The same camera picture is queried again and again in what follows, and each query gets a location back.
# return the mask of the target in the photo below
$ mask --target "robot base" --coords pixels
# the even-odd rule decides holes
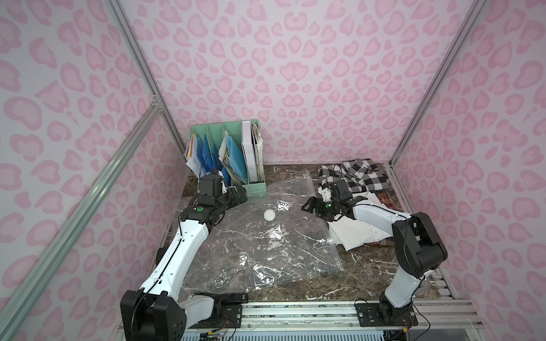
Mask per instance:
[[[385,293],[379,297],[379,303],[357,303],[355,308],[360,327],[400,326],[409,329],[419,324],[411,303],[395,308],[387,300]]]
[[[226,316],[229,320],[229,326],[228,328],[241,328],[241,315],[242,315],[242,305],[240,304],[231,304],[229,306],[222,306],[220,308],[220,316]],[[201,320],[194,324],[193,326],[189,327],[191,329],[201,329],[201,328],[210,328],[211,326],[215,326],[218,328],[221,328],[223,326],[222,323],[218,323],[217,317],[210,317],[206,320]]]

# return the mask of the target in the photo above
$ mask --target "clear plastic bag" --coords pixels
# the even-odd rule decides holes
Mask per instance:
[[[305,173],[226,211],[195,255],[180,300],[198,291],[249,292],[341,271],[326,222],[301,210],[311,195]],[[275,210],[275,219],[266,221],[265,210]]]

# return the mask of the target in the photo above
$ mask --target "pink spotted wallpaper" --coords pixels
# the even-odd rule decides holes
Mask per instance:
[[[395,168],[492,341],[546,331],[545,17],[493,0]]]
[[[109,340],[120,299],[150,273],[187,171],[158,117],[16,340]]]
[[[0,2],[0,309],[150,103],[102,1]]]
[[[389,160],[471,0],[122,0],[174,121],[258,118],[266,163]]]

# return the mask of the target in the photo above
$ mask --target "checkered fabric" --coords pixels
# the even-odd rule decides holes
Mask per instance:
[[[329,182],[344,180],[353,193],[389,188],[387,177],[370,159],[343,162],[340,165],[323,165],[318,170],[321,188]]]

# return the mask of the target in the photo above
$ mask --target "white robotic arm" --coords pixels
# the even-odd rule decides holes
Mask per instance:
[[[212,319],[212,327],[223,314],[222,304],[236,302],[232,297],[229,302],[222,298],[229,295],[200,293],[178,303],[186,272],[212,227],[227,209],[247,200],[241,186],[226,190],[220,175],[203,176],[200,189],[180,214],[179,228],[170,246],[164,253],[158,251],[161,260],[156,260],[152,274],[138,291],[128,290],[123,295],[120,308],[127,341],[178,341],[187,327],[199,321]]]
[[[398,212],[372,202],[363,196],[353,198],[345,181],[328,184],[323,198],[312,197],[302,207],[332,222],[338,214],[370,223],[394,239],[399,267],[393,281],[379,297],[379,304],[366,304],[359,313],[361,326],[402,325],[400,317],[413,316],[412,301],[419,285],[447,259],[447,250],[429,216],[423,212]]]

